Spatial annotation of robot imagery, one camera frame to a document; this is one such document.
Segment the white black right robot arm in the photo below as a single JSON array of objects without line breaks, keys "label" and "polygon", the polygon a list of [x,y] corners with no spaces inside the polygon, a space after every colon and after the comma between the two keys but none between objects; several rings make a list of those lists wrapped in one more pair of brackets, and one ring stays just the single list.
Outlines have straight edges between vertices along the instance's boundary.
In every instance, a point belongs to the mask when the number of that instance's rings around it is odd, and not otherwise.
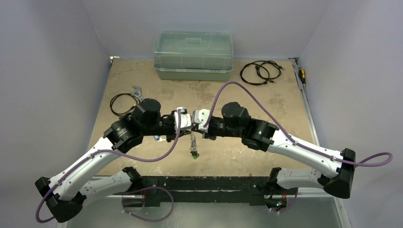
[{"label": "white black right robot arm", "polygon": [[277,125],[252,118],[237,102],[225,104],[221,117],[210,110],[193,112],[193,131],[203,138],[237,137],[250,149],[289,157],[308,166],[307,169],[273,168],[261,186],[272,193],[294,188],[318,188],[342,199],[351,196],[355,152],[326,149],[284,133]]}]

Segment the key with blue tag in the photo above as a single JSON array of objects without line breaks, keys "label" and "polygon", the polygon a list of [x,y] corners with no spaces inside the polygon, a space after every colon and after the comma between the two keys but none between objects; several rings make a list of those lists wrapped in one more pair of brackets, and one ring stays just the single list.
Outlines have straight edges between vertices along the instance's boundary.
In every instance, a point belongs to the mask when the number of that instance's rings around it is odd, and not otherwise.
[{"label": "key with blue tag", "polygon": [[160,136],[158,136],[158,135],[154,135],[154,139],[156,140],[156,141],[158,141],[158,142],[163,142],[165,139],[164,138],[162,138],[162,137],[160,137]]}]

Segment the large metal keyring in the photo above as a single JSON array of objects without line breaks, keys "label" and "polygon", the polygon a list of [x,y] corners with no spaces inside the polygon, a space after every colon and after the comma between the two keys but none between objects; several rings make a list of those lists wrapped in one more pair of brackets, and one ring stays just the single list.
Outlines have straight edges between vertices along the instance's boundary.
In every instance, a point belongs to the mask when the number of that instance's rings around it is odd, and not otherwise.
[{"label": "large metal keyring", "polygon": [[191,145],[190,145],[190,152],[191,152],[191,151],[196,151],[196,152],[198,152],[198,151],[197,151],[197,144],[196,144],[196,137],[195,137],[195,135],[194,135],[194,132],[191,132],[191,135],[190,135],[190,142],[191,142]]}]

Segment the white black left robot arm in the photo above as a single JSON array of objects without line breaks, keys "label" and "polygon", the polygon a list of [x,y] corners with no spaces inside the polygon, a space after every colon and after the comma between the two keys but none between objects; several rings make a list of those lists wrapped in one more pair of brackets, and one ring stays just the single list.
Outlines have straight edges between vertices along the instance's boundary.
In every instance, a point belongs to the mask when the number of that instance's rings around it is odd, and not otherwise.
[{"label": "white black left robot arm", "polygon": [[192,117],[184,107],[161,115],[157,100],[147,98],[137,104],[104,132],[95,145],[64,171],[51,178],[41,177],[35,186],[42,196],[41,206],[47,206],[51,219],[69,221],[85,206],[116,193],[137,194],[147,191],[143,178],[133,167],[115,175],[92,181],[106,165],[140,145],[145,136],[166,136],[177,144],[192,127]]}]

